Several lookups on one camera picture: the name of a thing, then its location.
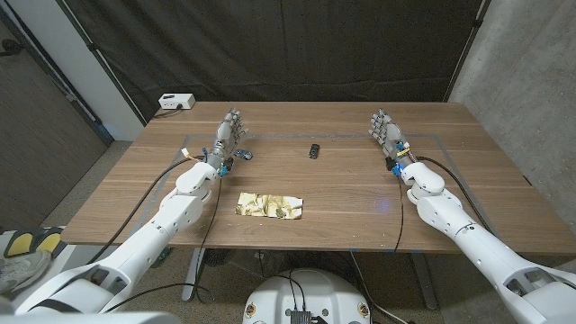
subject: gray wall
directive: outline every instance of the gray wall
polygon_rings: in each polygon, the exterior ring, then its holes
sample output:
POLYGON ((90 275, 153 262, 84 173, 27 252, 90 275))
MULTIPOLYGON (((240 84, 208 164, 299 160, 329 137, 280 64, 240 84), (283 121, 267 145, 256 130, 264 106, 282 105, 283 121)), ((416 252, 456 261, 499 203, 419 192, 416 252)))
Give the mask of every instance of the gray wall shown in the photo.
POLYGON ((576 233, 576 1, 496 0, 457 78, 462 103, 576 233))

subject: wooden table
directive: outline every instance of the wooden table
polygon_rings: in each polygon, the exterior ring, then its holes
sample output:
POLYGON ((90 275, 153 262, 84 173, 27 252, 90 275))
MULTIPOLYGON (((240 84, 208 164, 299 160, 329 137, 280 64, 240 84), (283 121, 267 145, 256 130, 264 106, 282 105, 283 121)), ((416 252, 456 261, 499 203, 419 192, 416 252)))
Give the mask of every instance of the wooden table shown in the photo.
MULTIPOLYGON (((386 171, 378 144, 369 137, 370 118, 386 110, 408 135, 415 155, 434 158, 471 189, 500 238, 521 253, 574 254, 576 237, 522 176, 464 106, 456 103, 196 103, 191 111, 152 121, 67 225, 63 239, 74 244, 106 242, 150 183, 180 159, 209 148, 230 107, 244 116, 249 136, 240 148, 254 154, 238 160, 222 179, 220 203, 207 248, 270 248, 390 251, 404 225, 398 250, 459 251, 422 221, 397 178, 386 171), (312 143, 319 158, 308 158, 312 143), (301 220, 239 216, 240 192, 280 194, 304 200, 301 220)), ((116 243, 151 218, 176 178, 193 162, 176 168, 142 205, 116 243)), ((464 196, 441 169, 429 166, 446 187, 464 196)), ((214 213, 215 195, 202 217, 183 230, 172 246, 199 247, 214 213)))

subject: table leg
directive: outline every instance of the table leg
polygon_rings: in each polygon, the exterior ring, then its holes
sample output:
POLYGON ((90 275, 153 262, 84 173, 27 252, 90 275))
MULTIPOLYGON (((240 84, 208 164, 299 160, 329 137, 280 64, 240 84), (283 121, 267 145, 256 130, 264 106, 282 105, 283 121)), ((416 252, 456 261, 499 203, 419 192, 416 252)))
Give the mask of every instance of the table leg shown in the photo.
MULTIPOLYGON (((202 265, 204 250, 205 248, 194 249, 194 252, 192 253, 192 260, 190 261, 190 266, 188 267, 188 274, 186 275, 186 283, 196 284, 196 268, 200 269, 200 266, 202 265)), ((189 302, 192 300, 193 296, 194 287, 184 286, 184 289, 182 290, 182 300, 189 302)))
POLYGON ((434 287, 430 279, 426 257, 422 253, 410 253, 410 259, 412 260, 412 266, 418 277, 418 283, 420 284, 420 290, 422 291, 426 308, 433 311, 438 308, 438 300, 434 294, 434 287))

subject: concrete wall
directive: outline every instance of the concrete wall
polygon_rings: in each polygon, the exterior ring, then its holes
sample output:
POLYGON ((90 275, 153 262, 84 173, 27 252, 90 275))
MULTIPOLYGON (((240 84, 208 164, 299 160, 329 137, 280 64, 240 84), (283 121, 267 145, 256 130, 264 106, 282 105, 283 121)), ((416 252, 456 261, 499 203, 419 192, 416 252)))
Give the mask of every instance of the concrete wall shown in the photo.
POLYGON ((462 103, 576 233, 576 1, 491 2, 462 103))
POLYGON ((135 140, 144 126, 55 0, 9 0, 40 44, 115 140, 135 140))

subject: sneaker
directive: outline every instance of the sneaker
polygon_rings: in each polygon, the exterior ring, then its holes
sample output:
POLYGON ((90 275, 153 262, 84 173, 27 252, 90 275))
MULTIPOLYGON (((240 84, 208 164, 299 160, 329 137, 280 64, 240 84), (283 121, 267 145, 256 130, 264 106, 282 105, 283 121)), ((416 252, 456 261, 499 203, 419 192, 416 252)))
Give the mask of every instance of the sneaker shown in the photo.
POLYGON ((0 293, 23 288, 38 279, 50 264, 45 251, 29 255, 0 258, 0 293))

